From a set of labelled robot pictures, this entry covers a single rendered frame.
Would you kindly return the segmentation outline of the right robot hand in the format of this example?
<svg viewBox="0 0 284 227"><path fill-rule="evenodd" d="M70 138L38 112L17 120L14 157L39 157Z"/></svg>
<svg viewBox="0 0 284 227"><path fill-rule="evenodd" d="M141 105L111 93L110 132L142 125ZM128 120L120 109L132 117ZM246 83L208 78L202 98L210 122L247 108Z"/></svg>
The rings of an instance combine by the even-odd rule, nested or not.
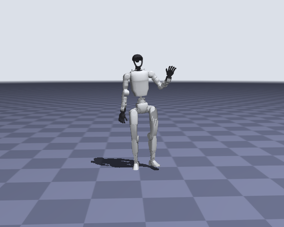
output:
<svg viewBox="0 0 284 227"><path fill-rule="evenodd" d="M127 118L126 118L126 116L125 116L125 111L126 111L126 108L124 108L124 111L121 111L121 110L120 110L121 113L119 114L119 119L118 119L118 120L119 120L120 122L122 122L122 123L125 123L125 122L124 122L124 119L127 120Z"/></svg>

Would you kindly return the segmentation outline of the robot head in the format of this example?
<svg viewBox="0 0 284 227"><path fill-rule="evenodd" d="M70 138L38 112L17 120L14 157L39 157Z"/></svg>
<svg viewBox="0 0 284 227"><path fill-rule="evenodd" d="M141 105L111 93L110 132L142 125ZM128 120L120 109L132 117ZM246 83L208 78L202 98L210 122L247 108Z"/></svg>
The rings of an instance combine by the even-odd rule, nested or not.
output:
<svg viewBox="0 0 284 227"><path fill-rule="evenodd" d="M134 64L135 64L135 61L136 61L136 62L139 62L139 61L142 61L142 62L143 62L143 57L142 57L141 55L139 55L139 54L136 54L136 55L133 56L132 61L134 62ZM135 64L135 69L137 69L136 71L142 71L142 70L140 70L140 69L141 69L141 66L142 66L142 63L141 63L140 66L137 66L137 65Z"/></svg>

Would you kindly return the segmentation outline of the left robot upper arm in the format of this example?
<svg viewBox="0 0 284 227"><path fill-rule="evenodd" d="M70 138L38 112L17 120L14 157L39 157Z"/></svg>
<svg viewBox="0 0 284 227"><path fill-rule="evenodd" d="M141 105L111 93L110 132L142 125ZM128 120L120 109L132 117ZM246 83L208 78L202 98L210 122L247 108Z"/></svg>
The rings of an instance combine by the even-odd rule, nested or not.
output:
<svg viewBox="0 0 284 227"><path fill-rule="evenodd" d="M155 75L155 73L153 71L147 71L149 74L149 78L151 78L153 80L153 82L158 86L158 89L163 89L164 87L162 87L160 80L158 79L158 77Z"/></svg>

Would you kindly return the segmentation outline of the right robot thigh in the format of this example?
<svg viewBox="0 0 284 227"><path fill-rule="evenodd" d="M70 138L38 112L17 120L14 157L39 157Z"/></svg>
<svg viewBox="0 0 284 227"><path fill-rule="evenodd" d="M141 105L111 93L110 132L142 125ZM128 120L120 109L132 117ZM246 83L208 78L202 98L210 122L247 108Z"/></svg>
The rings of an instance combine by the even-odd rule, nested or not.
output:
<svg viewBox="0 0 284 227"><path fill-rule="evenodd" d="M137 124L138 124L137 107L129 111L129 123L130 123L132 140L135 139L136 142L139 142L139 136L137 135Z"/></svg>

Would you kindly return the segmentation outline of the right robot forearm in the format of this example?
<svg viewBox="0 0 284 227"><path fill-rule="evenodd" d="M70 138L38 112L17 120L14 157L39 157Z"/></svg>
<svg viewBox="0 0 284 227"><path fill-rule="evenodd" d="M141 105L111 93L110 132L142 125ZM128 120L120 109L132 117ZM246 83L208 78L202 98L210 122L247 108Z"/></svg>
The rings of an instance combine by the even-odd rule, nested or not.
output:
<svg viewBox="0 0 284 227"><path fill-rule="evenodd" d="M124 96L124 90L122 91L122 103L121 103L121 111L124 111L124 108L127 106L127 97Z"/></svg>

